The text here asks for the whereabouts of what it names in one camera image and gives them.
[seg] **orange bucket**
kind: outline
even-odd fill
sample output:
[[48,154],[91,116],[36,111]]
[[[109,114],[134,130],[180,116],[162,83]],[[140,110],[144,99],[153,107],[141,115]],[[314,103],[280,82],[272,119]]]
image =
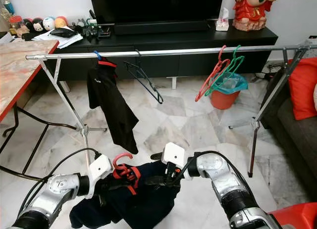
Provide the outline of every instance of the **orange bucket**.
[[240,91],[232,94],[223,94],[219,91],[211,93],[211,104],[217,109],[228,109],[232,106]]

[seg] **sofa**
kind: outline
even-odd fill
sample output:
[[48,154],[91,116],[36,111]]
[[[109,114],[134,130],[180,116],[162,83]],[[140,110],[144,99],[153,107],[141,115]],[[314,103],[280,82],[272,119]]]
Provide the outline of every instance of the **sofa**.
[[[270,81],[262,104],[281,76],[282,70]],[[317,117],[295,120],[290,89],[286,83],[261,122],[265,128],[271,128],[284,148],[310,200],[317,201]]]

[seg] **clothes rack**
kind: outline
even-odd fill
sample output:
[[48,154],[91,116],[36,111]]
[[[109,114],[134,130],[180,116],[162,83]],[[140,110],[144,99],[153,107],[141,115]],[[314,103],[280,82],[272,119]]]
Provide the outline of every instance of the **clothes rack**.
[[[233,52],[237,47],[226,47],[222,52]],[[266,99],[264,105],[259,110],[256,117],[252,118],[251,125],[254,129],[253,135],[253,144],[252,149],[250,152],[250,163],[248,167],[248,176],[252,177],[253,175],[253,165],[254,165],[254,158],[255,158],[255,149],[256,149],[256,141],[257,141],[257,134],[258,129],[260,127],[260,120],[262,119],[265,111],[272,103],[276,95],[282,89],[284,84],[287,82],[288,78],[294,71],[295,67],[299,63],[299,61],[304,56],[305,52],[309,49],[316,49],[317,45],[293,45],[293,46],[242,46],[240,47],[237,52],[251,52],[251,51],[274,51],[280,50],[283,52],[283,61],[284,61],[284,74],[282,78],[279,80],[271,94]],[[128,52],[100,52],[99,55],[103,57],[141,57],[141,56],[167,56],[167,55],[189,55],[189,54],[208,54],[208,53],[219,53],[221,50],[220,47],[216,48],[195,48],[195,49],[175,49],[175,50],[151,50],[151,51],[128,51]],[[287,58],[287,51],[288,50],[295,50],[295,55],[290,64],[288,64]],[[71,102],[67,98],[66,94],[60,89],[57,84],[58,79],[58,72],[59,66],[62,59],[71,59],[71,58],[96,58],[97,54],[95,53],[63,53],[63,54],[37,54],[37,55],[27,55],[27,60],[39,60],[42,68],[44,69],[45,73],[49,77],[50,81],[54,85],[56,91],[68,107],[69,111],[73,114],[74,118],[76,119],[77,123],[81,128],[81,133],[84,137],[85,144],[88,147],[88,139],[87,134],[89,130],[93,130],[87,126],[85,126],[80,119],[79,115],[77,114],[76,110],[72,106]],[[50,73],[48,68],[46,67],[44,60],[48,59],[57,59],[56,68],[54,76]],[[88,152],[86,153],[86,161],[87,165],[90,163]]]

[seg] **wall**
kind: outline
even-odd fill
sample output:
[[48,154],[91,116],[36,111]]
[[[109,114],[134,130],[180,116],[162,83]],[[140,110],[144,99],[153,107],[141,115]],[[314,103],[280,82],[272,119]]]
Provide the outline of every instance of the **wall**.
[[[16,13],[23,17],[59,16],[70,23],[77,18],[88,18],[92,9],[91,0],[11,0]],[[222,6],[229,9],[229,18],[234,17],[234,0],[223,0]],[[294,45],[303,42],[309,35],[317,35],[317,0],[277,0],[267,13],[267,27],[279,38],[277,45]],[[272,52],[270,59],[281,59],[281,52]]]

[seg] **red cushion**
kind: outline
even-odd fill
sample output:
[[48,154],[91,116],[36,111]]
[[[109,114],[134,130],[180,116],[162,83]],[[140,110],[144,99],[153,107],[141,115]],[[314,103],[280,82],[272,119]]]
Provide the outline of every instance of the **red cushion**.
[[314,88],[317,83],[317,57],[302,59],[289,78],[296,120],[317,116]]

